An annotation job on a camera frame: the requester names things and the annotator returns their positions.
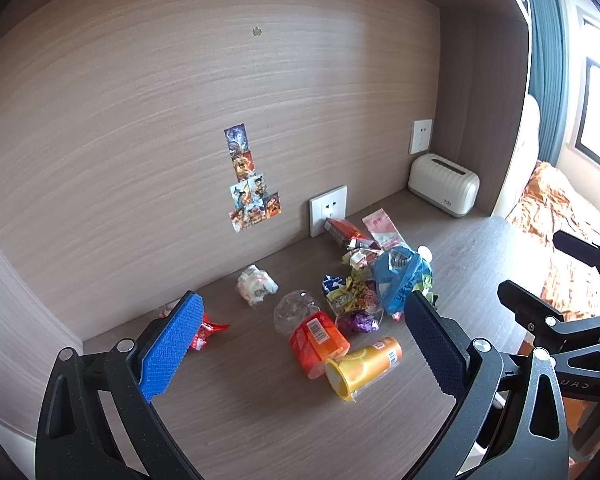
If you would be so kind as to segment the orange juice paper cup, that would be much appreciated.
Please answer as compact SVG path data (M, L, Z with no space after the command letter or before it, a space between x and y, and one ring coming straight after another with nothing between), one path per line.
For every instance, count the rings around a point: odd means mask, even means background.
M354 402L363 389L395 368L402 356L399 341L385 337L339 360L328 359L325 375L341 400Z

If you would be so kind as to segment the cream padded headboard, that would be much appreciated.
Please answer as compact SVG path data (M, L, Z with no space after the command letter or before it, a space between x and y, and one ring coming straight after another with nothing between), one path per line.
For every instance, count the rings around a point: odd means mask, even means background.
M518 136L500 196L493 213L506 218L518 203L539 156L540 108L531 94L524 96Z

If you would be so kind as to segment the pink white sachet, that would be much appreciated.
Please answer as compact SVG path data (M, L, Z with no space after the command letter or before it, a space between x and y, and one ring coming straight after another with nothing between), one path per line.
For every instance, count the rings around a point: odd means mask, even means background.
M406 246L406 241L398 228L382 208L368 214L362 221L373 240L385 252L396 246Z

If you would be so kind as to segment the cream tissue box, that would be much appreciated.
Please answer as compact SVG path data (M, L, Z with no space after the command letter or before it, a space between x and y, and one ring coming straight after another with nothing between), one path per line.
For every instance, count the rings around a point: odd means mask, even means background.
M407 188L450 216L462 218L475 206L480 179L452 160L427 153L412 163Z

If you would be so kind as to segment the red snack wrapper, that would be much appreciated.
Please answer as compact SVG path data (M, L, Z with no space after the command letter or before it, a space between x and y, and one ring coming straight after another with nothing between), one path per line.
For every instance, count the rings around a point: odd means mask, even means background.
M174 310L176 301L170 302L170 304L164 304L159 308L160 318L167 318L170 313ZM210 320L208 315L204 315L202 318L201 326L198 328L192 342L189 345L189 349L193 351L200 351L206 344L212 335L222 333L228 330L230 326L228 324L215 323Z

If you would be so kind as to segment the purple foil wrapper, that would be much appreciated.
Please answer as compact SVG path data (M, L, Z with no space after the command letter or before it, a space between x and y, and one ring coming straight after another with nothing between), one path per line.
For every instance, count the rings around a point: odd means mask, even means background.
M337 326L341 333L368 334L379 330L379 321L370 312L357 310L340 315Z

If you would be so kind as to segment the teal curtain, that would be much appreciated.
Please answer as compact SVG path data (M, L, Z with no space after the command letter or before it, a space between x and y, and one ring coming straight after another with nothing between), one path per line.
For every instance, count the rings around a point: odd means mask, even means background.
M564 142L568 108L568 42L562 0L529 0L529 93L540 110L539 160L555 166Z

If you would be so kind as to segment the red white crumpled wrappers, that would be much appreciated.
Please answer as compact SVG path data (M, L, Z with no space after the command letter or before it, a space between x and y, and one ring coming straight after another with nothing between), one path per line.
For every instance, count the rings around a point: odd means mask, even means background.
M381 254L382 249L372 240L355 238L347 244L346 252L342 256L342 263L355 271L363 271Z

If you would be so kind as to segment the orange red snack pack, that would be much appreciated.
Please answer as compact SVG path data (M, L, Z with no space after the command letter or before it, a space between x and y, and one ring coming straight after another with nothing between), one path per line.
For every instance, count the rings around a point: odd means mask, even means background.
M305 318L289 337L289 345L309 379L325 373L327 360L340 359L350 350L350 342L324 311Z

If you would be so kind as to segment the white crumpled wrapper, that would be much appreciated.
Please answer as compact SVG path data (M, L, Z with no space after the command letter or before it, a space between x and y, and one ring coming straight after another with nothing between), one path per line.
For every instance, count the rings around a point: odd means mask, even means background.
M252 264L239 275L236 290L247 301L250 307L260 304L268 295L276 294L278 285L265 272Z

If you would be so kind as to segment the clear crumpled plastic wrapper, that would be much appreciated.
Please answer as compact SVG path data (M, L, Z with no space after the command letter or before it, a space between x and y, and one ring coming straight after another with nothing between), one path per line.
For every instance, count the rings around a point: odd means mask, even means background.
M276 332L290 336L294 330L311 315L321 310L313 296L304 289L288 292L276 304L273 311L273 323Z

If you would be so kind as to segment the white wall socket right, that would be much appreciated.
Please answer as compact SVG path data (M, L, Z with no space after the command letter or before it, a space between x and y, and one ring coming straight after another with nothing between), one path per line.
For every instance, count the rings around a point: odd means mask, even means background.
M415 120L412 125L410 153L420 154L429 150L432 131L431 119Z

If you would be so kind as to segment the white wall socket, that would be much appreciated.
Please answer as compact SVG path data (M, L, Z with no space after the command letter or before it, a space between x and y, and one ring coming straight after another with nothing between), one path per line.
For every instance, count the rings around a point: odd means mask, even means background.
M431 119L415 120L412 125L410 153L420 154L429 150L432 131Z
M346 218L347 198L348 187L341 185L309 200L310 237L317 237L323 233L327 219Z

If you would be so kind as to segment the white wall socket centre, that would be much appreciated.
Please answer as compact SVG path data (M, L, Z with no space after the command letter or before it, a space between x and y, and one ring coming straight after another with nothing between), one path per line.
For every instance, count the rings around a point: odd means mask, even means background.
M327 219L346 218L347 198L348 187L341 185L309 200L310 237L317 237L323 233Z

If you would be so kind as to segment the cartoon stickers on wall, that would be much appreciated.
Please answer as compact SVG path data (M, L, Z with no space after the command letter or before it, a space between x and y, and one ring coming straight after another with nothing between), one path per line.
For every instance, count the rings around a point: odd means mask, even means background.
M282 212L279 195L270 192L263 172L254 166L246 126L239 124L224 130L236 182L230 186L234 209L230 223L236 233L275 218Z

